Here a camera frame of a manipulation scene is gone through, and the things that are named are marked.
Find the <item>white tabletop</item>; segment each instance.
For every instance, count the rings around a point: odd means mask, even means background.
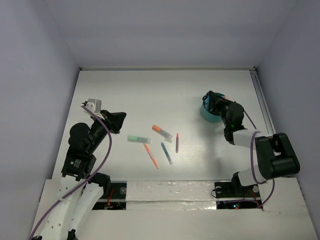
[[[209,123],[200,115],[202,97],[209,90],[243,105],[258,129],[267,131],[248,70],[81,71],[52,178],[61,176],[70,128],[79,122],[89,126],[93,122],[80,108],[89,98],[102,100],[102,109],[109,112],[127,113],[121,133],[112,135],[111,153],[100,171],[113,181],[228,180],[233,173],[248,169],[248,149],[229,144],[223,124]],[[252,129],[247,118],[243,124]],[[152,130],[153,125],[174,136],[171,144],[164,142],[172,165],[160,145],[164,138]],[[180,136],[178,154],[176,133]],[[152,139],[150,150],[158,170],[144,146],[128,142],[128,135]],[[106,137],[95,151],[95,167],[108,144]]]

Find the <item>white table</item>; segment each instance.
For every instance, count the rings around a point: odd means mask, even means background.
[[[258,129],[267,131],[247,70],[81,71],[53,177],[45,183],[35,221],[54,202],[69,147],[70,128],[79,122],[92,123],[80,108],[89,98],[102,100],[102,108],[110,112],[127,113],[121,133],[113,135],[110,157],[101,169],[113,181],[229,180],[233,173],[249,168],[248,149],[227,143],[223,125],[208,123],[200,116],[201,98],[209,90],[224,93],[242,104]],[[246,118],[243,123],[251,128]],[[154,124],[172,135],[179,132],[178,154],[174,143],[165,143],[173,165],[168,164],[160,146],[163,138],[151,130]],[[127,142],[127,135],[152,138],[150,149],[159,170],[143,145]],[[95,152],[96,167],[105,156],[107,146],[108,138]],[[259,188],[265,200],[271,184]],[[134,208],[138,210],[91,211],[79,239],[317,239],[295,178],[275,180],[274,194],[264,211],[173,210],[171,207],[155,210],[158,208],[141,205]]]
[[[102,100],[102,109],[109,112],[127,113],[121,133],[112,135],[111,153],[101,169],[113,181],[228,180],[233,173],[248,169],[249,151],[225,140],[222,123],[206,122],[200,115],[202,97],[209,90],[242,104],[258,129],[267,131],[248,70],[81,71],[52,178],[61,176],[70,128],[79,122],[92,124],[80,108],[89,98]],[[243,124],[253,128],[247,118]],[[152,130],[153,125],[174,136],[172,144],[164,142],[173,165],[168,164],[160,145],[164,138]],[[176,133],[180,136],[178,154]],[[159,170],[142,144],[127,141],[128,135],[152,139],[150,150]],[[95,151],[95,167],[108,144],[106,137]]]

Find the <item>orange highlighter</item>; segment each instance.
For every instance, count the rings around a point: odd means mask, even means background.
[[[154,158],[154,156],[152,155],[152,153],[150,152],[150,149],[149,149],[148,145],[145,144],[145,143],[144,143],[143,145],[144,145],[144,147],[145,147],[145,150],[148,152],[148,154],[149,154],[149,156],[150,156],[153,164],[155,165],[156,169],[159,169],[158,163],[157,163],[157,161],[155,160],[155,158]]]
[[[161,136],[163,136],[165,139],[171,140],[172,139],[172,135],[167,133],[166,131],[162,130],[160,127],[153,125],[152,127],[153,131],[156,131],[158,134],[160,134]]]

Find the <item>screw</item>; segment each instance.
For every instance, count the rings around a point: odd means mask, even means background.
[[[120,188],[120,194],[126,194],[127,189],[125,187]]]
[[[259,187],[258,186],[253,186],[252,191],[254,193],[258,193],[259,192]]]
[[[220,190],[220,189],[221,189],[221,186],[216,186],[216,187],[215,187],[215,192],[216,192],[217,194],[222,193],[222,190]]]

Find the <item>marker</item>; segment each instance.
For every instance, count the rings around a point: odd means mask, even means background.
[[[133,143],[141,143],[141,144],[150,144],[151,139],[146,138],[146,137],[141,137],[141,136],[128,136],[128,142],[133,142]]]
[[[166,149],[166,146],[165,146],[165,144],[164,144],[163,142],[161,143],[161,146],[162,146],[162,149],[163,149],[163,151],[164,151],[164,153],[165,153],[165,155],[166,155],[166,158],[167,158],[168,161],[169,161],[169,164],[171,165],[171,164],[172,164],[171,157],[170,157],[170,155],[169,155],[169,153],[168,153],[168,151],[167,151],[167,149]]]
[[[170,135],[169,133],[167,133],[166,131],[162,130],[160,127],[153,125],[152,127],[153,131],[156,131],[158,134],[160,134],[161,136],[163,136],[165,139],[172,139],[172,135]]]
[[[176,134],[176,138],[175,138],[175,152],[176,153],[179,152],[179,133]]]
[[[155,165],[156,169],[159,169],[158,163],[157,163],[157,161],[155,160],[155,158],[154,158],[154,156],[152,155],[152,153],[150,152],[150,149],[149,149],[148,145],[145,144],[145,143],[144,143],[143,145],[144,145],[144,147],[145,147],[145,150],[148,152],[148,154],[149,154],[149,156],[150,156],[153,164]]]

